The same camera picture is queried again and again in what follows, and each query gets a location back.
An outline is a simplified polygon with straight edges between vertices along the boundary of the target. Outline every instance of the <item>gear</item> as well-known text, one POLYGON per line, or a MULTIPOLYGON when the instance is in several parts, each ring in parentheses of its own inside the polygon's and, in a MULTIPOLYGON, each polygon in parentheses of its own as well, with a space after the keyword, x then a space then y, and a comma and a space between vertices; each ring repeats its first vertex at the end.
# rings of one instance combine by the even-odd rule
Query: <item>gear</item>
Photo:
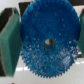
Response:
POLYGON ((67 0, 36 0, 21 22, 22 59, 35 75, 62 75, 78 56, 80 21, 67 0))

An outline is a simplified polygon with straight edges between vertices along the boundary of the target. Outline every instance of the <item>white surface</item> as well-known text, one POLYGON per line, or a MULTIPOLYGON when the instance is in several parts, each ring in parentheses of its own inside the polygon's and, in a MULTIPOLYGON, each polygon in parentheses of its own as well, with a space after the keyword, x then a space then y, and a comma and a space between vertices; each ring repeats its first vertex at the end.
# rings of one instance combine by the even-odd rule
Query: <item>white surface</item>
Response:
MULTIPOLYGON (((18 3, 31 0, 0 0, 0 12, 5 7, 16 7, 19 10, 18 3)), ((84 6, 75 6, 78 16, 84 6)), ((84 59, 78 59, 68 72, 57 78, 43 79, 35 76, 27 69, 21 57, 19 59, 14 78, 0 78, 0 84, 84 84, 84 59)))

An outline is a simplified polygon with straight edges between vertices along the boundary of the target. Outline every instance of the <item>blue gear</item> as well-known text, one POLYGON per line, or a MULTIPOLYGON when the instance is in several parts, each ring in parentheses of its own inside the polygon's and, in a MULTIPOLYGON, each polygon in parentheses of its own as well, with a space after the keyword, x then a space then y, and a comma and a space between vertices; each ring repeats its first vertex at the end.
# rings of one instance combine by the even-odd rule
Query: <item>blue gear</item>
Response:
POLYGON ((35 75, 46 78, 62 75, 78 56, 79 35, 79 18, 67 0, 36 0, 22 17, 22 59, 35 75), (45 50, 47 39, 55 43, 54 50, 53 47, 45 50))

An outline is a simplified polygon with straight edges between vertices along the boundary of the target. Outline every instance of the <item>green object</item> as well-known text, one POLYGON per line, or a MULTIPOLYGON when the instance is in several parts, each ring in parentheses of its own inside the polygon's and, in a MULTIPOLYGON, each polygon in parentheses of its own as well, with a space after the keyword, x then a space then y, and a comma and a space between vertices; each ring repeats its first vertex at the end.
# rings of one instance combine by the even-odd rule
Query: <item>green object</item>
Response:
POLYGON ((78 47, 82 53, 82 56, 84 57, 84 14, 80 15, 80 22, 81 22, 81 32, 78 41, 78 47))
POLYGON ((6 76, 14 75, 22 47, 19 14, 16 9, 13 9, 13 11, 14 16, 0 34, 0 59, 6 76))

